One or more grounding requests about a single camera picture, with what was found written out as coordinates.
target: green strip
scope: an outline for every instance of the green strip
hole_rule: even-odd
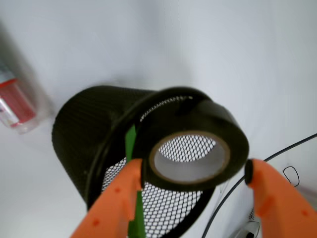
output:
[[[134,147],[136,137],[135,126],[133,125],[125,135],[125,153],[126,160],[129,163],[132,160],[132,152]],[[129,222],[128,229],[129,238],[145,238],[145,228],[143,219],[143,202],[142,202],[142,192],[137,192],[137,200],[135,207],[135,218],[133,221]]]

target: black wire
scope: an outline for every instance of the black wire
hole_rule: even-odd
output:
[[[317,137],[317,133],[314,134],[314,135],[311,135],[311,136],[309,136],[309,137],[307,137],[307,138],[305,138],[305,139],[303,139],[303,140],[301,140],[301,141],[298,141],[298,142],[296,142],[296,143],[294,143],[294,144],[292,144],[292,145],[286,147],[285,149],[282,149],[282,150],[276,152],[275,154],[273,154],[273,155],[271,155],[270,157],[266,158],[264,161],[265,161],[265,162],[268,162],[268,161],[270,161],[271,159],[273,159],[274,157],[276,157],[276,156],[278,156],[278,155],[280,155],[280,154],[282,154],[282,153],[284,153],[284,152],[286,152],[286,151],[288,151],[288,150],[290,150],[290,149],[292,149],[292,148],[294,148],[294,147],[296,147],[296,146],[298,146],[298,145],[301,145],[301,144],[305,143],[306,141],[309,141],[309,140],[311,140],[311,139],[314,139],[315,137]],[[219,205],[217,206],[216,210],[214,211],[214,213],[212,214],[212,216],[210,217],[210,219],[209,219],[209,221],[208,221],[208,223],[207,223],[207,225],[206,225],[206,228],[205,228],[205,230],[204,230],[204,233],[203,233],[202,238],[205,238],[205,237],[206,237],[206,235],[207,235],[207,233],[208,233],[208,230],[209,230],[209,228],[210,228],[210,226],[211,226],[211,224],[212,224],[212,222],[213,222],[215,216],[217,215],[218,211],[219,211],[220,208],[222,207],[222,205],[225,203],[225,201],[228,199],[228,197],[231,195],[231,193],[236,189],[236,187],[237,187],[243,180],[244,180],[244,176],[243,176],[242,178],[240,178],[240,179],[236,182],[236,184],[230,189],[230,191],[225,195],[225,197],[224,197],[224,198],[222,199],[222,201],[219,203]]]
[[[285,170],[288,169],[288,168],[293,168],[293,169],[295,170],[296,174],[297,174],[298,183],[294,186],[294,187],[297,187],[297,186],[299,185],[300,181],[299,181],[298,173],[297,173],[296,169],[295,169],[293,166],[288,166],[288,167],[286,167],[285,169],[283,169],[283,174],[285,175],[285,177],[287,178],[287,180],[288,180],[288,181],[290,182],[290,184],[291,184],[292,182],[288,179],[288,177],[287,177],[286,174],[285,174]]]

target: plastic bottle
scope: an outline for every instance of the plastic bottle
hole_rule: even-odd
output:
[[[4,125],[24,134],[38,125],[30,101],[18,85],[18,80],[0,60],[0,120]]]

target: white wall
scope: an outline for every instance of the white wall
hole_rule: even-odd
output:
[[[1,0],[3,57],[37,88],[39,112],[53,115],[24,136],[0,126],[0,237],[68,237],[84,216],[50,130],[91,85],[199,88],[236,117],[252,157],[315,133],[315,9],[313,0]],[[316,167],[312,148],[277,166]],[[314,172],[303,176],[314,188]],[[187,237],[202,234],[212,209]]]

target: mesh cylinder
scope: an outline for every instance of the mesh cylinder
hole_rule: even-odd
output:
[[[53,146],[88,208],[125,165],[124,136],[131,125],[142,127],[157,108],[188,98],[210,100],[190,88],[155,92],[98,86],[78,93],[62,107],[53,126]],[[212,148],[212,140],[189,135],[167,142],[160,151],[186,163]],[[142,192],[146,236],[181,236],[202,213],[213,190],[178,192],[146,182]]]

